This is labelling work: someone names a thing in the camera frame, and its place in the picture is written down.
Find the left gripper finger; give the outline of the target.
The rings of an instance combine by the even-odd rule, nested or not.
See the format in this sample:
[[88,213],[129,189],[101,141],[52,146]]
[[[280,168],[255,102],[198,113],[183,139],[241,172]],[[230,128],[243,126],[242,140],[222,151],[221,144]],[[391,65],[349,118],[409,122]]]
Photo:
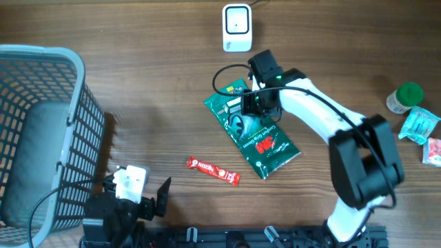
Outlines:
[[157,191],[155,215],[158,217],[164,217],[166,214],[171,182],[172,178],[169,177]]
[[103,179],[102,186],[104,189],[115,189],[116,184],[113,182],[114,175],[110,174]]

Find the green 3M gloves pack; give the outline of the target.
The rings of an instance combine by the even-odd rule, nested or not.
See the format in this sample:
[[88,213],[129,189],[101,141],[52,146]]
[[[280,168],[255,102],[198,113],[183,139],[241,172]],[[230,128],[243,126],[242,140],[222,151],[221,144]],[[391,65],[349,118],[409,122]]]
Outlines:
[[243,116],[241,110],[231,114],[225,112],[226,102],[237,98],[237,94],[244,90],[248,87],[244,80],[239,79],[222,88],[220,94],[215,93],[205,99],[204,104],[257,175],[265,180],[300,155],[300,150],[276,123],[262,125],[258,118]]

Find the red Nescafe stick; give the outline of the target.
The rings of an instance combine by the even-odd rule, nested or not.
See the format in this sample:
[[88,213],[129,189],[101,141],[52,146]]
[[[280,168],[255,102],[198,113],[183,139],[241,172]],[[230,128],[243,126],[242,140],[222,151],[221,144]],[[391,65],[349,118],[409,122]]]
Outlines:
[[189,160],[186,162],[186,167],[189,169],[196,169],[204,174],[221,179],[234,186],[238,186],[240,181],[240,174],[220,168],[214,164],[201,161],[193,156],[190,156]]

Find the green lid jar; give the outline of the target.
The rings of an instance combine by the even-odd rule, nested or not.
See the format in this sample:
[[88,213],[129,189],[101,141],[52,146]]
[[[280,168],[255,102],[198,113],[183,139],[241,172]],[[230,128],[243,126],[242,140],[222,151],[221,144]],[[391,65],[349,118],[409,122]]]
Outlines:
[[423,98],[423,89],[417,83],[407,82],[387,97],[386,106],[395,114],[404,114],[420,104]]

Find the teal wipes packet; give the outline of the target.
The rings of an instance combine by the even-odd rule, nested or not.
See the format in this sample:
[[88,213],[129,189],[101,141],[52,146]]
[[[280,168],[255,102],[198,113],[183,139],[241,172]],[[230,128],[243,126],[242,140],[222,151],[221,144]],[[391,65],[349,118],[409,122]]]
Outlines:
[[430,111],[418,106],[412,107],[398,138],[408,138],[418,145],[423,145],[439,121],[440,117]]

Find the red white small packet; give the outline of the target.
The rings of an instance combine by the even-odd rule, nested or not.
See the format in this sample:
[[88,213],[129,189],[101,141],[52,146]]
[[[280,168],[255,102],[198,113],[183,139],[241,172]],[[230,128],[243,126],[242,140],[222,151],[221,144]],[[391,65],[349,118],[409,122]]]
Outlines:
[[440,151],[440,139],[428,138],[426,143],[423,145],[422,162],[435,167],[441,166]]

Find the small green white box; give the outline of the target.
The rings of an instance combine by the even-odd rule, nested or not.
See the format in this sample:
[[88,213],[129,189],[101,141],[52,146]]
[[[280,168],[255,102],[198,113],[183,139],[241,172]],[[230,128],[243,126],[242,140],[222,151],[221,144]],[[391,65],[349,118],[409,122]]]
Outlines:
[[225,104],[225,112],[228,114],[241,110],[241,97],[234,98]]

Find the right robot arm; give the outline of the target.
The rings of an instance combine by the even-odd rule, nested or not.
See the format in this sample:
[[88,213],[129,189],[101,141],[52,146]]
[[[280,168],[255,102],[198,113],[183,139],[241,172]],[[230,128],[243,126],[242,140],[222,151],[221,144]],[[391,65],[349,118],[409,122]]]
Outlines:
[[321,92],[303,72],[284,71],[270,50],[247,62],[253,86],[243,95],[243,113],[297,116],[328,145],[331,181],[338,195],[325,221],[322,244],[350,247],[367,234],[367,221],[377,209],[394,209],[395,188],[404,169],[389,122],[366,117]]

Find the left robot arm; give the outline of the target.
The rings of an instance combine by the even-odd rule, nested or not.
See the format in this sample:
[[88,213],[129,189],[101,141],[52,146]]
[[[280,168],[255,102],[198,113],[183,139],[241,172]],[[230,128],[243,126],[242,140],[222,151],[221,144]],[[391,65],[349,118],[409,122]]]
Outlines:
[[142,197],[140,203],[116,196],[116,183],[111,174],[103,181],[104,191],[88,198],[83,219],[84,235],[80,248],[155,247],[148,240],[143,220],[163,217],[167,211],[171,178],[158,189],[157,198]]

